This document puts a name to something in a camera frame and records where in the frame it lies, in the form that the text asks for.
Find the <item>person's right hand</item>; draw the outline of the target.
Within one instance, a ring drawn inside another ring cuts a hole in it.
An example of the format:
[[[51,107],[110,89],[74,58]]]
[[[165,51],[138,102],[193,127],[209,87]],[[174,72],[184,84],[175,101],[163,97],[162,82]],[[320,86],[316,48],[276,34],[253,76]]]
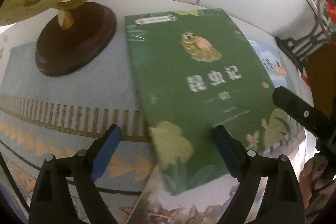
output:
[[[328,163],[325,156],[316,153],[299,174],[299,188],[307,215],[319,213],[335,191],[334,175],[325,173]]]

